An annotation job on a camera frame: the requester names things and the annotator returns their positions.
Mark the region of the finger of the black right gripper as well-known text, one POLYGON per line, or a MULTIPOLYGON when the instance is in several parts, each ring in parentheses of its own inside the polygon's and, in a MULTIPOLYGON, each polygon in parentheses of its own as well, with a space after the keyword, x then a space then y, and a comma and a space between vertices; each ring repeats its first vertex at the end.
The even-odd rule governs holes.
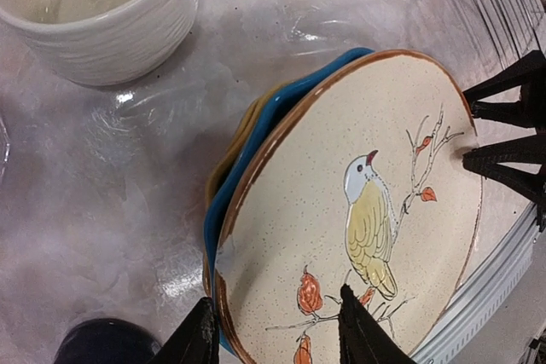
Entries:
POLYGON ((545 55, 533 50, 496 76, 463 92, 473 118, 521 128, 545 127, 545 55), (520 98, 512 102, 485 102, 484 99, 512 88, 520 88, 520 98))
POLYGON ((545 134, 526 136, 472 149, 462 156, 463 168, 499 182, 537 206, 537 224, 545 230, 545 134), (508 164, 540 165, 538 173, 508 164))

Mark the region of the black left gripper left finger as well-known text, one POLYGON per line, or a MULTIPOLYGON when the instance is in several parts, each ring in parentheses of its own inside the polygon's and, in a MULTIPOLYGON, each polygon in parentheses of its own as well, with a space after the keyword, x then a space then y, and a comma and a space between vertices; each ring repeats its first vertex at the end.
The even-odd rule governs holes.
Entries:
POLYGON ((218 364, 219 325, 213 301, 201 298, 149 364, 218 364))

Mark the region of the blue polka dot plate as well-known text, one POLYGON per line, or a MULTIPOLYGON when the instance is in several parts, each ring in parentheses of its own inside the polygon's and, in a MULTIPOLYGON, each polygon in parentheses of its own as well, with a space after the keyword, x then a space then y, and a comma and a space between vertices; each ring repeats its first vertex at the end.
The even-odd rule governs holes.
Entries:
POLYGON ((387 150, 363 106, 379 90, 372 55, 350 49, 270 96, 207 209, 220 343, 244 363, 339 355, 340 288, 365 290, 346 251, 357 167, 387 150))

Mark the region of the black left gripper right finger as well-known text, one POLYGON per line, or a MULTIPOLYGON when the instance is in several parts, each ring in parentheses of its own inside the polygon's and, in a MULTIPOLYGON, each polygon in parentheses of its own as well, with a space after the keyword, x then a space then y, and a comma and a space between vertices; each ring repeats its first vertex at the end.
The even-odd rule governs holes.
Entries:
POLYGON ((348 285, 340 288, 341 364, 415 364, 385 333, 348 285))

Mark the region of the yellow polka dot plate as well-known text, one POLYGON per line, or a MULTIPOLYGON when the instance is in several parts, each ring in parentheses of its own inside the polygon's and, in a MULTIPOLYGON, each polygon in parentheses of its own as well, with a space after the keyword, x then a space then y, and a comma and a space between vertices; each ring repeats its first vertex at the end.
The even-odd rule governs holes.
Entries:
POLYGON ((280 91, 283 87, 289 86, 290 84, 291 82, 281 83, 251 102, 247 110, 244 112, 233 136, 231 137, 229 145, 225 149, 224 156, 218 161, 210 173, 205 185, 205 220, 203 223, 203 236, 205 239, 207 236, 206 220, 214 198, 224 184, 225 178, 228 176, 230 170, 234 166, 235 161, 238 159, 244 144, 252 133, 252 129, 255 126, 259 115, 264 109, 265 104, 276 92, 280 91))

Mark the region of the cream bird pattern plate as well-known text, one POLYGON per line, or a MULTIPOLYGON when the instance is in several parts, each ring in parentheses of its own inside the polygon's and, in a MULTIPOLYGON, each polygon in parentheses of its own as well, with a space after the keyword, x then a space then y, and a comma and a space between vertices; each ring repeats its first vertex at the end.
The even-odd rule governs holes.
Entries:
POLYGON ((462 280, 483 182, 455 79, 412 50, 311 90, 253 156, 219 235, 213 293, 245 363, 335 363, 342 286, 412 354, 462 280))

